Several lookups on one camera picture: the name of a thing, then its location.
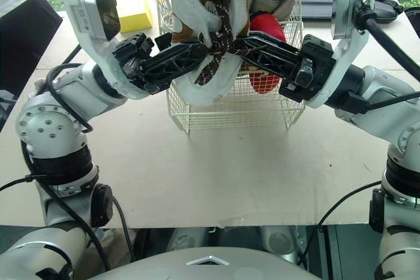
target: black bag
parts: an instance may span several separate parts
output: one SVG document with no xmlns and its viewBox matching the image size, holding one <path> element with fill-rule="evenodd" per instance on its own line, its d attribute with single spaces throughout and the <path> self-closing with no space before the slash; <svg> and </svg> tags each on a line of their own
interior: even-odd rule
<svg viewBox="0 0 420 280">
<path fill-rule="evenodd" d="M 333 0 L 302 0 L 303 21 L 331 21 Z M 375 0 L 378 23 L 388 24 L 404 11 L 393 0 Z"/>
</svg>

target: wire basket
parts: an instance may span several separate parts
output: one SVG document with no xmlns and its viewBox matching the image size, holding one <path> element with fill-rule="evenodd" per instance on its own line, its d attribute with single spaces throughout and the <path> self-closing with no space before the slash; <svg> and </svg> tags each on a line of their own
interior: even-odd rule
<svg viewBox="0 0 420 280">
<path fill-rule="evenodd" d="M 172 32 L 171 0 L 156 0 L 159 32 Z M 288 44 L 301 47 L 303 23 L 301 0 L 296 0 L 288 21 L 279 22 Z M 230 93 L 212 106 L 193 106 L 186 103 L 172 82 L 167 90 L 168 112 L 175 124 L 189 134 L 192 129 L 221 127 L 250 127 L 284 123 L 286 128 L 294 124 L 305 110 L 305 105 L 294 102 L 278 93 L 278 79 L 264 80 L 258 93 L 250 82 L 252 76 L 265 77 L 266 71 L 242 64 Z"/>
</svg>

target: black cable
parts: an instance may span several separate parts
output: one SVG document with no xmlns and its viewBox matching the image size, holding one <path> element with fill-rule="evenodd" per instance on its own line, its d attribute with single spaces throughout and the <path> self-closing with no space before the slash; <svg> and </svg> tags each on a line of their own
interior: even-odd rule
<svg viewBox="0 0 420 280">
<path fill-rule="evenodd" d="M 104 263 L 105 270 L 110 271 L 111 270 L 111 265 L 110 265 L 110 262 L 108 261 L 108 257 L 106 256 L 106 253 L 105 253 L 102 245 L 100 244 L 100 241 L 96 237 L 94 231 L 92 230 L 92 228 L 72 208 L 70 208 L 67 205 L 67 203 L 65 203 L 59 196 L 57 196 L 55 194 L 55 192 L 48 185 L 42 183 L 42 181 L 38 181 L 38 183 L 41 186 L 41 188 L 48 194 L 48 196 L 50 196 L 50 198 L 52 200 L 54 200 L 60 206 L 61 209 L 66 211 L 68 213 L 68 215 L 70 215 L 77 223 L 80 224 L 83 231 L 85 231 L 87 233 L 87 235 L 89 235 L 93 244 L 95 245 L 96 249 L 98 250 L 99 257 L 102 260 L 102 262 Z"/>
<path fill-rule="evenodd" d="M 401 96 L 397 96 L 396 98 L 391 98 L 389 100 L 385 100 L 385 101 L 382 101 L 382 102 L 370 104 L 367 107 L 366 111 L 377 110 L 378 108 L 384 108 L 385 106 L 390 106 L 390 105 L 394 105 L 394 104 L 397 104 L 397 103 L 405 102 L 405 101 L 408 101 L 408 100 L 412 100 L 413 98 L 420 98 L 420 91 L 405 94 L 405 95 L 401 95 Z"/>
<path fill-rule="evenodd" d="M 129 230 L 127 228 L 127 223 L 125 221 L 123 209 L 119 206 L 118 200 L 114 196 L 112 196 L 112 201 L 114 202 L 114 205 L 117 207 L 119 216 L 121 218 L 121 223 L 123 224 L 124 236 L 125 236 L 125 240 L 127 241 L 127 246 L 129 248 L 129 252 L 130 252 L 130 256 L 131 256 L 131 262 L 135 262 L 136 261 L 136 256 L 134 254 L 133 245 L 131 244 L 131 241 L 130 241 Z"/>
<path fill-rule="evenodd" d="M 318 222 L 318 224 L 316 225 L 316 228 L 314 228 L 314 231 L 312 231 L 312 233 L 310 234 L 308 243 L 306 244 L 306 248 L 302 254 L 302 256 L 299 258 L 299 261 L 297 262 L 297 265 L 299 266 L 300 264 L 302 264 L 303 259 L 306 258 L 308 252 L 309 252 L 309 248 L 312 244 L 312 241 L 314 240 L 314 236 L 317 230 L 319 230 L 322 226 L 322 224 L 324 224 L 325 220 L 327 220 L 328 216 L 339 206 L 341 205 L 344 201 L 346 201 L 349 197 L 352 197 L 353 195 L 360 193 L 363 190 L 366 190 L 370 187 L 373 186 L 378 186 L 381 185 L 381 181 L 377 181 L 374 183 L 370 183 L 368 185 L 362 186 L 356 190 L 351 191 L 350 193 L 346 194 L 344 197 L 342 197 L 340 200 L 338 200 L 338 202 L 336 202 L 322 217 L 322 219 Z"/>
<path fill-rule="evenodd" d="M 81 50 L 80 44 L 77 44 L 77 46 L 74 48 L 74 50 L 67 56 L 67 58 L 63 61 L 62 64 L 68 64 L 72 61 L 72 59 L 78 54 L 78 52 Z"/>
<path fill-rule="evenodd" d="M 59 66 L 54 67 L 50 72 L 48 72 L 47 78 L 45 80 L 45 89 L 49 91 L 54 97 L 54 99 L 68 112 L 71 116 L 73 116 L 79 123 L 81 123 L 86 129 L 82 132 L 91 132 L 93 130 L 92 126 L 88 124 L 82 116 L 80 116 L 78 113 L 76 113 L 75 110 L 72 109 L 71 106 L 69 106 L 62 98 L 61 96 L 56 92 L 53 81 L 54 79 L 60 74 L 61 71 L 67 68 L 76 68 L 79 67 L 81 64 L 61 64 Z"/>
<path fill-rule="evenodd" d="M 13 180 L 12 182 L 7 183 L 7 184 L 1 186 L 0 187 L 0 191 L 3 191 L 5 189 L 10 188 L 10 187 L 12 187 L 14 185 L 17 185 L 17 184 L 29 183 L 29 182 L 32 182 L 33 180 L 41 180 L 41 179 L 46 178 L 46 177 L 47 177 L 46 175 L 32 175 L 32 174 L 26 175 L 23 178 L 19 178 L 17 180 Z"/>
<path fill-rule="evenodd" d="M 85 231 L 87 233 L 87 235 L 91 238 L 91 241 L 95 245 L 95 247 L 96 247 L 96 249 L 98 251 L 99 257 L 102 259 L 102 261 L 104 263 L 105 270 L 106 271 L 111 270 L 111 266 L 110 266 L 110 263 L 109 263 L 108 258 L 106 256 L 106 253 L 104 252 L 104 249 L 102 248 L 102 245 L 100 244 L 98 238 L 96 237 L 96 235 L 93 232 L 93 230 L 91 229 L 91 227 L 72 208 L 70 208 L 63 200 L 61 200 L 61 198 L 59 196 L 57 196 L 55 194 L 55 192 L 52 189 L 50 189 L 50 187 L 48 185 L 42 183 L 42 179 L 45 178 L 45 177 L 48 177 L 48 175 L 37 175 L 37 174 L 34 174 L 35 169 L 33 167 L 33 164 L 31 162 L 31 159 L 29 157 L 29 153 L 28 153 L 28 151 L 26 149 L 25 142 L 20 141 L 20 147 L 22 149 L 22 154 L 24 156 L 25 164 L 29 168 L 29 170 L 31 171 L 31 174 L 28 175 L 28 176 L 26 176 L 25 178 L 20 179 L 20 180 L 17 180 L 17 181 L 19 181 L 19 182 L 30 182 L 31 180 L 38 180 L 39 185 L 41 186 L 41 188 L 43 190 L 45 190 L 45 192 L 51 197 L 51 199 L 53 199 L 54 201 L 56 201 L 57 204 L 58 204 L 58 206 L 60 206 L 77 223 L 80 224 L 80 226 L 83 229 L 83 231 Z M 7 184 L 7 186 L 8 187 L 11 187 L 11 186 L 13 186 L 15 184 L 9 183 L 9 184 Z"/>
<path fill-rule="evenodd" d="M 375 19 L 369 18 L 365 27 L 377 42 L 413 77 L 420 81 L 420 66 L 417 65 L 382 29 Z"/>
<path fill-rule="evenodd" d="M 12 187 L 12 186 L 17 185 L 17 184 L 27 183 L 27 182 L 28 182 L 28 179 L 26 177 L 19 178 L 18 180 L 13 180 L 12 182 L 1 186 L 0 191 L 5 190 L 6 188 Z"/>
<path fill-rule="evenodd" d="M 0 98 L 0 103 L 15 104 L 16 100 L 9 100 L 8 98 Z"/>
</svg>

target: beige table surface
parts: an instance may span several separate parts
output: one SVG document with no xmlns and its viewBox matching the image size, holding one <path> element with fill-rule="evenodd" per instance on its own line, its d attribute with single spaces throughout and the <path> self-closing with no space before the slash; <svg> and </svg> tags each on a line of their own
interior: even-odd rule
<svg viewBox="0 0 420 280">
<path fill-rule="evenodd" d="M 154 27 L 146 33 L 154 37 L 158 22 L 151 9 Z M 405 14 L 384 28 L 420 62 L 419 39 Z M 305 33 L 331 40 L 329 24 L 307 24 Z M 0 134 L 0 183 L 28 173 L 14 124 L 33 82 L 76 45 L 65 18 Z M 75 61 L 87 58 L 81 52 Z M 373 39 L 355 64 L 378 66 L 414 83 Z M 307 108 L 288 131 L 278 125 L 187 136 L 168 116 L 160 93 L 129 100 L 91 125 L 89 147 L 100 182 L 111 185 L 132 228 L 314 224 L 344 194 L 380 179 L 387 157 L 385 141 L 340 121 L 326 106 Z M 367 222 L 370 195 L 348 200 L 327 223 Z M 43 225 L 33 183 L 0 193 L 0 224 Z M 118 215 L 108 226 L 121 226 Z"/>
</svg>

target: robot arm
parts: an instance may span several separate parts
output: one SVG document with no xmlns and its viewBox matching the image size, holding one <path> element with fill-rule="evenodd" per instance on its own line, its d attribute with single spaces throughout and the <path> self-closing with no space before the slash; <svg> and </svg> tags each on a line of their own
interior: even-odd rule
<svg viewBox="0 0 420 280">
<path fill-rule="evenodd" d="M 236 45 L 253 49 L 243 57 L 245 61 L 283 77 L 280 93 L 284 96 L 304 100 L 313 108 L 331 106 L 339 118 L 390 142 L 383 187 L 374 192 L 371 203 L 372 226 L 384 235 L 377 276 L 386 279 L 392 273 L 397 279 L 414 279 L 419 264 L 410 262 L 420 258 L 420 104 L 413 99 L 370 110 L 369 105 L 413 89 L 371 66 L 360 69 L 351 64 L 368 41 L 368 34 L 357 30 L 352 20 L 361 1 L 336 0 L 334 30 L 341 42 L 335 51 L 311 35 L 305 37 L 301 50 L 261 32 L 251 32 Z M 168 89 L 174 78 L 192 71 L 207 51 L 199 43 L 162 45 L 164 49 L 150 57 L 153 43 L 144 35 L 123 42 L 116 39 L 115 0 L 64 2 L 79 43 L 94 62 L 78 66 L 55 81 L 53 89 L 62 102 L 38 82 L 38 93 L 31 95 L 22 110 L 17 130 L 35 170 L 49 175 L 45 184 L 90 226 L 99 227 L 112 215 L 112 193 L 108 186 L 97 184 L 98 168 L 91 161 L 83 123 L 122 105 L 127 98 L 141 99 Z M 72 218 L 38 188 L 46 224 L 71 222 Z M 66 246 L 57 248 L 71 252 Z"/>
</svg>

